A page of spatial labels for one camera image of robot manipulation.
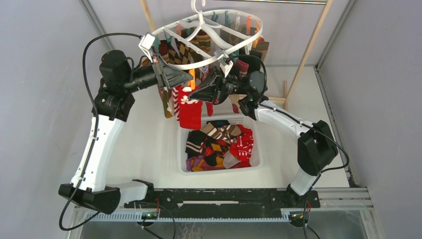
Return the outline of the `olive and orange sock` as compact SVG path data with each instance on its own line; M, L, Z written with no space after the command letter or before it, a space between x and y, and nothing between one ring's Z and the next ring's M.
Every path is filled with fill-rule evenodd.
M172 91L161 90L161 101L165 118L169 119L174 116L174 101L172 99Z

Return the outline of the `orange clothespin clip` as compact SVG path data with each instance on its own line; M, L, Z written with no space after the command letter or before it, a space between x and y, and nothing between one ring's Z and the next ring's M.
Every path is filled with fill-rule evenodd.
M188 81L188 87L192 90L196 88L196 72L195 69L190 69L189 74L192 76L192 79Z

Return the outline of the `white round clip hanger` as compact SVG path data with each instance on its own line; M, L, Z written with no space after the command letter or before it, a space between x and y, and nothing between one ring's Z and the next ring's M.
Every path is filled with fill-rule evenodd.
M217 63L228 73L233 66L229 56L237 58L240 49L249 54L263 31L262 20L234 9L202 11L191 1L192 16L185 17L151 33L138 47L153 60L160 44L176 45L167 53L166 63L178 70L191 70Z

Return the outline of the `red white striped sock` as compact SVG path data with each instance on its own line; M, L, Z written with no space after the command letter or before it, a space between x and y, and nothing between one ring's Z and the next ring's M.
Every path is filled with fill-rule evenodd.
M174 107L173 107L173 111L174 111L174 116L176 117L176 120L179 121L179 91L182 89L181 86L177 86L175 88L172 89L172 99L174 102Z

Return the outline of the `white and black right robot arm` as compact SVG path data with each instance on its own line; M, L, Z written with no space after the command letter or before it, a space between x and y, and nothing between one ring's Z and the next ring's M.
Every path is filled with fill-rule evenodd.
M338 155L338 148L326 122L311 122L290 114L264 96L266 90L265 72L254 71L239 78L234 74L225 75L220 70L212 70L188 94L188 99L218 105L230 95L244 94L238 103L245 116L266 123L296 140L299 169L288 185L287 196L290 205L301 207L324 168Z

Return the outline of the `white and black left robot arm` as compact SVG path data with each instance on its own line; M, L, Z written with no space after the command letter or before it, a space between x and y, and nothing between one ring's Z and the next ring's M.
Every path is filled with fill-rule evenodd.
M156 195L148 190L146 182L106 184L111 153L135 103L134 92L153 86L169 90L193 77L167 64L160 54L153 54L149 65L135 68L120 50L105 53L99 70L103 77L94 98L92 127L83 158L70 183L60 185L58 194L78 206L108 215L131 201L151 207Z

